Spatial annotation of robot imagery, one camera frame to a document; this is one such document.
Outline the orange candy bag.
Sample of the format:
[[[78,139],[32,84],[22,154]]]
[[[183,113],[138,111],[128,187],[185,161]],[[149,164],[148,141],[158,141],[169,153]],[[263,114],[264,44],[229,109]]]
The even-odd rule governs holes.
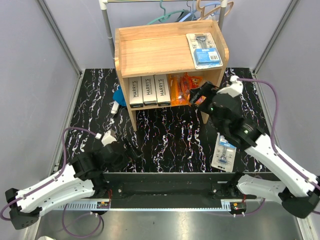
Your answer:
[[[190,82],[190,76],[188,75],[187,72],[185,72],[180,77],[180,87],[181,87],[182,97],[183,97],[185,103],[187,105],[191,106],[191,103],[190,103],[191,82]]]
[[[184,95],[181,89],[180,76],[176,74],[169,74],[170,85],[170,100],[172,106],[182,106],[186,104]]]
[[[202,86],[203,84],[203,77],[202,76],[189,76],[189,82],[190,82],[190,89],[196,89]],[[197,101],[196,105],[200,105],[204,100],[206,99],[205,96],[201,96]]]

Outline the white Harry's box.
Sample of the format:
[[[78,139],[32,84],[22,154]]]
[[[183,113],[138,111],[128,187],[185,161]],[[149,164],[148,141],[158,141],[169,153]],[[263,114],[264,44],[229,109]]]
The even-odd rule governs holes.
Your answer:
[[[140,76],[129,78],[129,105],[131,108],[144,106],[142,80]]]
[[[143,103],[145,106],[157,105],[157,94],[156,94],[156,85],[153,75],[142,76],[142,93],[143,93]]]
[[[154,75],[156,97],[158,106],[170,106],[170,86],[166,74]]]

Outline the blue razor blister pack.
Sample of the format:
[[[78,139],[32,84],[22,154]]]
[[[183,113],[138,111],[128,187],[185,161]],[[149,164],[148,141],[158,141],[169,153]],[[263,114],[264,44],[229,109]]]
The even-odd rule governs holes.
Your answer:
[[[231,145],[223,135],[218,133],[211,160],[211,167],[231,173],[234,168],[236,151],[237,148]]]

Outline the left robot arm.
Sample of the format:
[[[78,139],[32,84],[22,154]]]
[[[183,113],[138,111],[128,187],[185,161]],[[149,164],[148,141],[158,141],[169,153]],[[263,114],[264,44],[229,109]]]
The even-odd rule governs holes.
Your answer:
[[[127,139],[124,144],[113,141],[98,150],[79,153],[65,168],[43,181],[25,189],[7,190],[9,221],[21,230],[62,205],[84,198],[103,198],[110,193],[104,172],[120,171],[142,155]]]

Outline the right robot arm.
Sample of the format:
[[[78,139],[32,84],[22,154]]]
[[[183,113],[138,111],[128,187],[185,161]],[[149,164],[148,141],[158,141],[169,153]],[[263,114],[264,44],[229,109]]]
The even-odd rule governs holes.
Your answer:
[[[216,131],[228,143],[262,163],[279,179],[271,181],[237,173],[228,182],[228,195],[235,199],[243,194],[262,197],[279,203],[291,215],[304,219],[314,212],[320,202],[320,178],[284,154],[256,122],[242,117],[236,97],[242,94],[243,88],[240,78],[223,88],[207,81],[191,89],[188,97],[192,105],[204,97],[198,108],[210,116]]]

